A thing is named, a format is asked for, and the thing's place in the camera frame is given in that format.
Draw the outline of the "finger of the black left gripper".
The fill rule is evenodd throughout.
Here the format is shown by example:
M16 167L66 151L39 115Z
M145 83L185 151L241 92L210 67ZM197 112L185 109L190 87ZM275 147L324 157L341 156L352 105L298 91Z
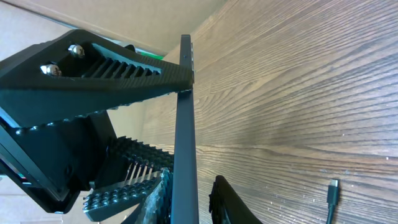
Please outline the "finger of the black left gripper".
M13 128L73 120L192 88L190 68L70 30L1 62L1 118Z
M174 155L125 136L106 149L104 166L84 198L83 212L92 222L119 214L124 221L143 201L160 177L161 169L174 174Z

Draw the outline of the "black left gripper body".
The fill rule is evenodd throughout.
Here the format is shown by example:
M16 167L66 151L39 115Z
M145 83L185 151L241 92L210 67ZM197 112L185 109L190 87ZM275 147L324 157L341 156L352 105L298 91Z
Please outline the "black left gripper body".
M14 128L1 110L1 171L47 213L68 213L80 192L118 181L107 112Z

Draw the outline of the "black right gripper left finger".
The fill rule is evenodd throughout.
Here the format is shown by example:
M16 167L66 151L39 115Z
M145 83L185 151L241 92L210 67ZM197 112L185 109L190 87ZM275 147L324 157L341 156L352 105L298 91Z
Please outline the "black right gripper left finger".
M162 168L149 194L122 224L170 224L173 173Z

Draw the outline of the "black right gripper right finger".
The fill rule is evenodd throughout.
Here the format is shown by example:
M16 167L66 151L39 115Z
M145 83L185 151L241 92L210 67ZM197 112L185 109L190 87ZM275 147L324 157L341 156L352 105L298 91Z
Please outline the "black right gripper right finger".
M209 198L213 224L262 224L222 175L216 176Z

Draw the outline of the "Samsung Galaxy smartphone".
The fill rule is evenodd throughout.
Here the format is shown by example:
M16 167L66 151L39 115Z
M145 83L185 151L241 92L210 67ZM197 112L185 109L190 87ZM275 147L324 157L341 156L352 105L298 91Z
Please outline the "Samsung Galaxy smartphone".
M193 84L177 95L172 224L199 223Z

